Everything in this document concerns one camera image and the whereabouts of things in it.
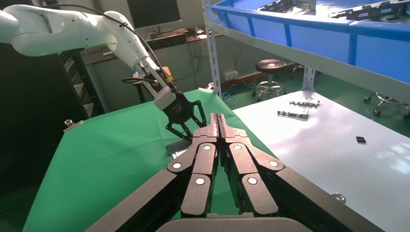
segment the blue crate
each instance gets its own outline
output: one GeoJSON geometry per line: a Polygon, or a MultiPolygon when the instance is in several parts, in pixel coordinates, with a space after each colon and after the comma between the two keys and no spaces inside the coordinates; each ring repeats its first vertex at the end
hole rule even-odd
{"type": "MultiPolygon", "coordinates": [[[[355,6],[354,2],[357,2],[343,1],[345,7],[355,6]]],[[[209,20],[256,38],[325,56],[410,84],[410,24],[254,10],[271,2],[224,0],[211,7],[218,17],[209,20]]]]}

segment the white table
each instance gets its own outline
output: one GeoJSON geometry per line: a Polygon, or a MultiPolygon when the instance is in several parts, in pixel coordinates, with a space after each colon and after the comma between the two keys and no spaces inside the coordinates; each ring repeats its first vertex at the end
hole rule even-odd
{"type": "Polygon", "coordinates": [[[343,194],[348,207],[381,229],[410,231],[409,138],[308,91],[234,112],[286,166],[329,194],[343,194]],[[321,101],[307,121],[278,116],[302,95],[321,101]]]}

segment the green table cover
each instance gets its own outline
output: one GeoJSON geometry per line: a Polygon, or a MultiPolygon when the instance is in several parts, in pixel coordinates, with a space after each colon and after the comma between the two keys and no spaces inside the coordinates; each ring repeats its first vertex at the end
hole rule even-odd
{"type": "MultiPolygon", "coordinates": [[[[202,102],[208,123],[210,113],[225,114],[228,125],[245,129],[254,146],[272,154],[216,94],[195,90],[186,96],[202,102]]],[[[166,124],[166,115],[147,102],[91,118],[65,133],[23,231],[86,230],[160,169],[166,169],[173,158],[166,154],[165,146],[178,140],[165,129],[166,124]]],[[[192,131],[197,128],[193,122],[188,126],[192,131]]],[[[211,211],[238,213],[221,167],[211,211]]]]}

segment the green floor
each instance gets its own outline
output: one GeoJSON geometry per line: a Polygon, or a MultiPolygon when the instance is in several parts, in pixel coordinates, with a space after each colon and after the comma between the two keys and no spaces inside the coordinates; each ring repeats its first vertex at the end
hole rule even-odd
{"type": "MultiPolygon", "coordinates": [[[[275,81],[282,83],[288,92],[295,92],[302,87],[302,76],[303,74],[299,72],[295,79],[291,79],[289,73],[284,73],[275,81]]],[[[256,103],[256,98],[250,95],[252,89],[240,81],[238,83],[239,85],[229,89],[229,93],[236,98],[236,103],[231,106],[231,109],[256,103]]],[[[381,116],[375,117],[373,116],[373,109],[379,103],[378,99],[373,98],[371,103],[363,102],[363,97],[372,94],[371,91],[325,74],[319,74],[315,78],[314,88],[319,94],[410,137],[410,120],[403,119],[405,113],[403,106],[384,105],[381,116]]],[[[226,101],[232,104],[234,99],[227,99],[226,101]]],[[[38,185],[27,187],[21,191],[0,196],[0,232],[19,232],[23,229],[25,218],[27,218],[38,187],[38,185]]]]}

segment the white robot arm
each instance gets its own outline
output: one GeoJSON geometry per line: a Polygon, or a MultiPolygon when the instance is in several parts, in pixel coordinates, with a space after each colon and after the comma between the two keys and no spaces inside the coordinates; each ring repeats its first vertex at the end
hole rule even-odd
{"type": "Polygon", "coordinates": [[[143,81],[143,84],[154,96],[155,105],[167,114],[170,121],[167,129],[189,140],[192,134],[185,126],[189,118],[200,127],[206,125],[200,102],[189,102],[177,90],[171,82],[172,78],[152,60],[140,37],[128,25],[131,25],[129,21],[114,11],[92,15],[12,5],[0,11],[0,43],[12,44],[17,52],[33,57],[105,44],[140,78],[150,80],[143,81]],[[193,114],[195,105],[199,107],[202,121],[193,114]],[[180,124],[186,135],[173,129],[172,124],[180,124]]]}

